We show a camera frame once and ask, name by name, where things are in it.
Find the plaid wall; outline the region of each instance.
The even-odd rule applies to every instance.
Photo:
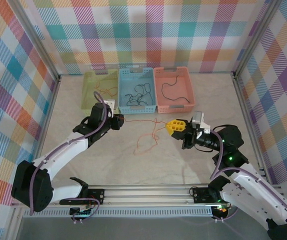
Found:
[[[0,0],[0,237],[16,166],[32,160],[55,85],[6,0]]]
[[[287,0],[239,79],[274,184],[287,192]]]
[[[269,0],[20,2],[58,71],[82,74],[136,63],[231,72]]]

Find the table surface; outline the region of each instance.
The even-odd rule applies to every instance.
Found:
[[[246,124],[230,74],[191,74],[196,106],[204,112],[204,120],[211,127],[237,125],[244,145],[240,151],[255,168],[258,167]],[[46,134],[42,154],[61,143],[85,117],[81,111],[82,76],[64,76]],[[190,120],[193,112],[166,114],[130,114],[130,120],[169,122],[173,119]],[[158,145],[151,133],[154,123],[125,122],[121,130],[110,130],[101,140],[72,159],[56,175],[55,181],[77,177],[89,185],[113,184],[198,184],[209,183],[215,168],[212,157],[216,152],[204,153],[196,149],[182,150],[182,141],[170,137],[166,129],[158,131]]]

